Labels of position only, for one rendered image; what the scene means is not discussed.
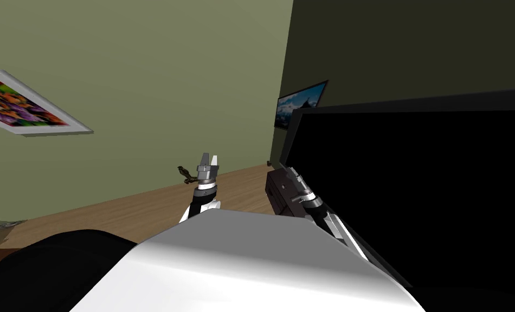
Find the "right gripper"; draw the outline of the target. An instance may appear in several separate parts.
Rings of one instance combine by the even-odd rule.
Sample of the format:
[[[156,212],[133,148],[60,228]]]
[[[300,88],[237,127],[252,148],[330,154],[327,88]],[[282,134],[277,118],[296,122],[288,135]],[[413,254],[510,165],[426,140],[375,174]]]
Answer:
[[[303,177],[297,173],[297,171],[293,167],[285,168],[287,172],[287,178],[294,184],[297,189],[297,195],[291,198],[291,202],[308,202],[315,199],[315,194],[311,190],[311,188],[305,183]]]

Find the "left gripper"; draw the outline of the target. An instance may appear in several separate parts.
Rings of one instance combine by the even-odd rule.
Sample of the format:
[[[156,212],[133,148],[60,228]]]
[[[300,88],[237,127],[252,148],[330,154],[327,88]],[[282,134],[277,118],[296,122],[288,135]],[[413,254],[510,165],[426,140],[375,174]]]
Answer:
[[[209,153],[203,153],[200,165],[197,166],[197,179],[199,185],[207,185],[216,182],[219,169],[218,156],[213,155],[210,163]]]

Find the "small dark drawer box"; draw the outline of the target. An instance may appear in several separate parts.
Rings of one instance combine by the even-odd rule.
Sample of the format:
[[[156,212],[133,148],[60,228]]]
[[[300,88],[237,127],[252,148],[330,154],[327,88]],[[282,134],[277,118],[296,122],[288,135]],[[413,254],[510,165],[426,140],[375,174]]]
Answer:
[[[291,200],[298,191],[286,174],[283,168],[267,173],[266,195],[276,215],[304,218],[307,214],[302,205]]]

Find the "small dark brown figurine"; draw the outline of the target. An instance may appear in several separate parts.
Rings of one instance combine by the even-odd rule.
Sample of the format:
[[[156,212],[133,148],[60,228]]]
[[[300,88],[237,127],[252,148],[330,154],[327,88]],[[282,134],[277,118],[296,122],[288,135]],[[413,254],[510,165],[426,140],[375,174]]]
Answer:
[[[190,172],[186,168],[184,168],[183,166],[178,166],[177,169],[178,169],[179,173],[184,177],[183,183],[191,184],[191,183],[194,183],[194,182],[198,181],[198,178],[195,177],[195,176],[192,176],[190,174]]]

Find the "black-framed mountain picture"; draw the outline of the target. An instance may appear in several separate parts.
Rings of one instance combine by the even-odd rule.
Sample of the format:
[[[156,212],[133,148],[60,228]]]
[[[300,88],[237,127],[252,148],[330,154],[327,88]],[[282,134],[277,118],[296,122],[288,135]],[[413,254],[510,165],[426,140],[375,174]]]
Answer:
[[[328,80],[314,84],[297,92],[278,98],[274,127],[288,130],[293,111],[301,108],[315,108],[328,85]]]

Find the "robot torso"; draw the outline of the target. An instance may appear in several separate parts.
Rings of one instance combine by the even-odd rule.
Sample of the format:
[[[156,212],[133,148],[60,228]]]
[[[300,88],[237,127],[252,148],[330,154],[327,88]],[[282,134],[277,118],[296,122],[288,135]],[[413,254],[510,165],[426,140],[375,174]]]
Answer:
[[[129,251],[71,312],[425,312],[303,218],[211,209]]]

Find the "large black cabinet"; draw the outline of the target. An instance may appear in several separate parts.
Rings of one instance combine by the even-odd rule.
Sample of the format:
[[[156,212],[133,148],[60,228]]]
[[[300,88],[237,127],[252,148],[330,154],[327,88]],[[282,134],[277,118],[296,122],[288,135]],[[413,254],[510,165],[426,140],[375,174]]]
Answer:
[[[426,312],[515,312],[515,90],[297,109],[280,162]]]

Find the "white-framed flower picture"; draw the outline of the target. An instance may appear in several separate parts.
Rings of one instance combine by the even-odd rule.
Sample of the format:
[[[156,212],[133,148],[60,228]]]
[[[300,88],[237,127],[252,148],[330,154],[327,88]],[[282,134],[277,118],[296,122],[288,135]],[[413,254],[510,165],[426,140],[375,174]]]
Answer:
[[[93,133],[86,125],[1,69],[0,128],[24,137]]]

